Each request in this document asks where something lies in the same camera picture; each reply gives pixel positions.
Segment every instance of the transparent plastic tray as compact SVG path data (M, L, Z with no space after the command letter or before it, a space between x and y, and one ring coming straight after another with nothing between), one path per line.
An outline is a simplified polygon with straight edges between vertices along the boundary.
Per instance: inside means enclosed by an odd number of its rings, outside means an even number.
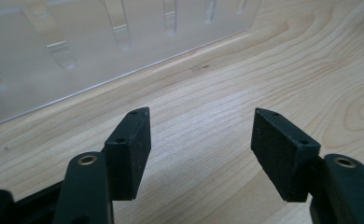
M259 0L0 0L0 123L247 30Z

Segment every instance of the table surface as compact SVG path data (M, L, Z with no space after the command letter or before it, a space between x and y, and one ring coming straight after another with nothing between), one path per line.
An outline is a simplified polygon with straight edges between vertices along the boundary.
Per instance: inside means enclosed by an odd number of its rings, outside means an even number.
M364 163L364 0L263 0L248 32L0 125L0 189L18 200L62 180L141 106L152 151L118 223L311 223L250 150L254 110Z

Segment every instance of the wood grain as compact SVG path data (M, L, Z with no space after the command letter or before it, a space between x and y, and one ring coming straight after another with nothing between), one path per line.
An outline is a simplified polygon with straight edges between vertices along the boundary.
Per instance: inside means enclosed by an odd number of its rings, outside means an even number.
M252 28L0 125L0 189L63 179L129 110L149 106L152 151L118 223L311 223L249 149L255 107L364 163L364 0L263 0Z

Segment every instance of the wooden surface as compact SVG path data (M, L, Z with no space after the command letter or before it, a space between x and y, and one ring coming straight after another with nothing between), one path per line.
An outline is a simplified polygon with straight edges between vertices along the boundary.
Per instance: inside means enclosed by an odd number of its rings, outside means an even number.
M152 151L118 223L311 223L249 148L255 107L364 163L364 0L263 0L251 29L0 125L0 189L63 179L129 110L149 106Z

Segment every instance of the wooden table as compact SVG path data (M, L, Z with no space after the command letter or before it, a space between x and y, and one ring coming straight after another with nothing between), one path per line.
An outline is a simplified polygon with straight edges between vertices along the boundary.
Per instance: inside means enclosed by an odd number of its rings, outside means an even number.
M255 107L364 163L364 0L263 0L251 29L0 125L0 189L21 199L149 106L152 151L117 223L311 223L249 148Z

